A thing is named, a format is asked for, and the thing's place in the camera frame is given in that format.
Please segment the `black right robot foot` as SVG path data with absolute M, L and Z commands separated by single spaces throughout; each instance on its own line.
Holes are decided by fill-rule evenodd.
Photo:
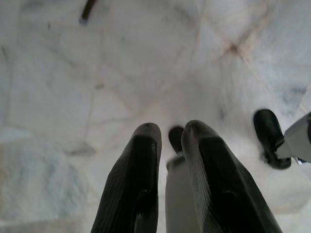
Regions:
M 291 158 L 278 159 L 276 154 L 276 150 L 284 143 L 276 115 L 269 109 L 259 109 L 253 116 L 253 122 L 267 164 L 274 169 L 288 169 L 291 166 Z

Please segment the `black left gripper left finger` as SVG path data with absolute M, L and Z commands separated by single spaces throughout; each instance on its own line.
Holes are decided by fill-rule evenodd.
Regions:
M 112 167 L 90 233 L 156 233 L 161 131 L 136 128 Z

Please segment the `grey right robot leg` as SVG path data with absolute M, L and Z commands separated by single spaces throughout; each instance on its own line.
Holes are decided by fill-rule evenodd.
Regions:
M 284 134 L 284 142 L 277 148 L 278 159 L 298 158 L 311 163 L 311 112 L 294 123 Z

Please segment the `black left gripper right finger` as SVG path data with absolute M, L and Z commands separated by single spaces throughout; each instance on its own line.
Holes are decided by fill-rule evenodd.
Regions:
M 282 233 L 249 171 L 199 120 L 182 133 L 200 233 Z

